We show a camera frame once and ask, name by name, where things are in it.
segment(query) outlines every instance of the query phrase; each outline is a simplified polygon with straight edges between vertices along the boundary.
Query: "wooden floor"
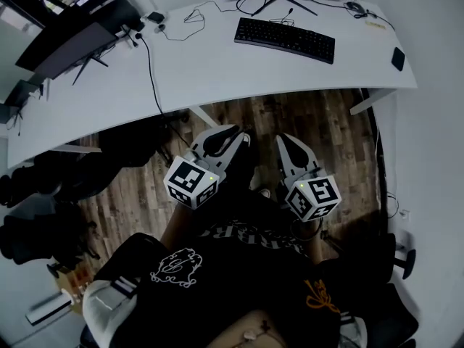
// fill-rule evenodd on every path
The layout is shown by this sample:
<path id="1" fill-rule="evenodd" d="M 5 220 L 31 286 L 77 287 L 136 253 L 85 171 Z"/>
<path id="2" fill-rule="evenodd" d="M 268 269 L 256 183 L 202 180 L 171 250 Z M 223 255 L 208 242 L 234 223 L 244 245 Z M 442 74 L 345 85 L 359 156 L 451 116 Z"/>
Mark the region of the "wooden floor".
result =
<path id="1" fill-rule="evenodd" d="M 324 222 L 330 234 L 344 241 L 367 236 L 378 225 L 378 171 L 368 115 L 351 116 L 349 108 L 360 97 L 358 90 L 311 91 L 221 102 L 207 109 L 222 124 L 234 123 L 256 132 L 260 162 L 253 184 L 276 187 L 280 180 L 274 138 L 284 132 L 306 143 L 328 174 L 334 174 L 342 203 Z M 187 123 L 173 124 L 190 143 L 207 128 L 196 115 Z M 95 136 L 82 145 L 95 145 Z M 173 155 L 182 155 L 179 138 L 170 142 Z M 162 179 L 167 172 L 155 154 L 140 168 L 125 168 L 99 195 L 80 202 L 84 215 L 97 223 L 90 244 L 100 254 L 91 261 L 98 270 L 131 234 L 144 232 L 161 237 L 174 209 Z M 321 259 L 336 253 L 318 242 Z"/>

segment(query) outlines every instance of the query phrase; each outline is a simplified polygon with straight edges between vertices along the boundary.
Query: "person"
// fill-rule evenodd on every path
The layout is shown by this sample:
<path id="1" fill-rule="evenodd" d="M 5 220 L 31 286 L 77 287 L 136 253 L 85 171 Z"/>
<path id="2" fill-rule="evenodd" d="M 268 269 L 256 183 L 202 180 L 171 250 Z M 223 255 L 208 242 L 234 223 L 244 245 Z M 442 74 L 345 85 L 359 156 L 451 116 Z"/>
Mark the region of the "person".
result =
<path id="1" fill-rule="evenodd" d="M 290 233 L 292 220 L 272 200 L 230 184 L 194 212 L 179 204 L 160 242 L 133 235 L 96 275 L 106 286 L 119 276 L 139 280 L 131 307 L 107 309 L 112 317 L 100 327 L 112 327 L 100 347 L 206 347 L 253 311 L 265 313 L 262 334 L 275 347 L 337 347 L 337 299 Z M 97 296 L 92 284 L 84 317 L 94 336 Z"/>

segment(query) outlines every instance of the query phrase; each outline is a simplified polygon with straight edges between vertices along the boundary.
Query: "black t-shirt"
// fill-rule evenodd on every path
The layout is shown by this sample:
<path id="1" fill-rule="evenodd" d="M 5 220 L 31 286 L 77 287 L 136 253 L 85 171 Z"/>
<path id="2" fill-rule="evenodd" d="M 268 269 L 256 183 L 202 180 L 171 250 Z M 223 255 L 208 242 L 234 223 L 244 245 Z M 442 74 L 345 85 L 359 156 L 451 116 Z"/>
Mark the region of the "black t-shirt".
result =
<path id="1" fill-rule="evenodd" d="M 212 200 L 185 247 L 145 256 L 136 308 L 111 347 L 205 347 L 252 310 L 266 311 L 289 347 L 337 347 L 340 311 L 322 271 L 263 200 Z"/>

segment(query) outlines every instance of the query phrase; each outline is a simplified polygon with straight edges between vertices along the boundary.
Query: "computer monitor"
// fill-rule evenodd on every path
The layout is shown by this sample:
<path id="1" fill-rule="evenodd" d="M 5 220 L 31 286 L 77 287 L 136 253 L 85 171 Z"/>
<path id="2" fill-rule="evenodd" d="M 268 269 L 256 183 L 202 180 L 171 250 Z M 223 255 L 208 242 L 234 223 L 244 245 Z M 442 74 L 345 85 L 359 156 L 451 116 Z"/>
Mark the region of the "computer monitor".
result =
<path id="1" fill-rule="evenodd" d="M 16 65 L 53 80 L 117 40 L 116 35 L 74 6 L 65 9 L 38 34 Z"/>

